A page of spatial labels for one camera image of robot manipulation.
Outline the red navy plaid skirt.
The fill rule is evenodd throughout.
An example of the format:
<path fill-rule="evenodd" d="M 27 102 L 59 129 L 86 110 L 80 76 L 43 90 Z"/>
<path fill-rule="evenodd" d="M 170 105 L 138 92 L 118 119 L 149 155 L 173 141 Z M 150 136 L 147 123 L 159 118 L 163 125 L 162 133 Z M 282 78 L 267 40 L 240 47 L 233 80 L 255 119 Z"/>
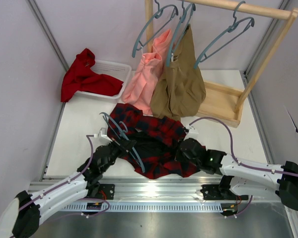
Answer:
<path fill-rule="evenodd" d="M 134 171 L 149 179 L 157 179 L 170 174 L 187 178 L 200 170 L 191 163 L 181 163 L 175 160 L 177 148 L 186 135 L 181 122 L 163 117 L 161 119 L 143 114 L 131 104 L 118 103 L 110 116 L 119 123 L 122 121 L 128 128 L 126 133 L 130 140 L 135 140 L 144 167 L 141 167 L 129 153 L 122 159 L 129 162 Z M 108 128 L 107 135 L 117 139 L 115 133 Z"/>

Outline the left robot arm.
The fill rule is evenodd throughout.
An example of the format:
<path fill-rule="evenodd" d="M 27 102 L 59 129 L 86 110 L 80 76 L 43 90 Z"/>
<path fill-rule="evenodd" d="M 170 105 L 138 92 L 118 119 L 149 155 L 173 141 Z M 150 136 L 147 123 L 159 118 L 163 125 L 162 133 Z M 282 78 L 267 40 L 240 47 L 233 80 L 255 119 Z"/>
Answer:
<path fill-rule="evenodd" d="M 134 140 L 112 138 L 106 145 L 91 147 L 90 157 L 67 178 L 34 193 L 18 193 L 0 217 L 0 238 L 29 238 L 66 206 L 80 199 L 94 199 L 103 173 L 135 144 Z"/>

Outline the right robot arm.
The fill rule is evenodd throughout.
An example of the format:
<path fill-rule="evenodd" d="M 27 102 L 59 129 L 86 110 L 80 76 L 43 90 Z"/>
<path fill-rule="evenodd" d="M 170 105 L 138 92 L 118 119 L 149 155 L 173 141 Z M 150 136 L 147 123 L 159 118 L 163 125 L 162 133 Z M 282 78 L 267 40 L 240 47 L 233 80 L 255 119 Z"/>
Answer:
<path fill-rule="evenodd" d="M 273 199 L 298 211 L 298 164 L 294 162 L 278 165 L 237 159 L 223 151 L 206 149 L 193 138 L 180 143 L 176 160 L 220 175 L 219 192 L 224 198 L 248 195 Z"/>

